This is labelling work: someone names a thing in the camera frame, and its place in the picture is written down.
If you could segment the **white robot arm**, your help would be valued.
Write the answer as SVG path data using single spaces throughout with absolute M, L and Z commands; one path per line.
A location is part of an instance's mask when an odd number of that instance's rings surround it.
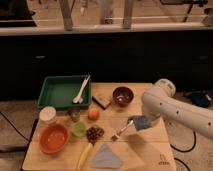
M 141 97 L 143 114 L 151 120 L 168 117 L 213 140 L 213 110 L 176 100 L 175 93 L 170 80 L 159 79 Z

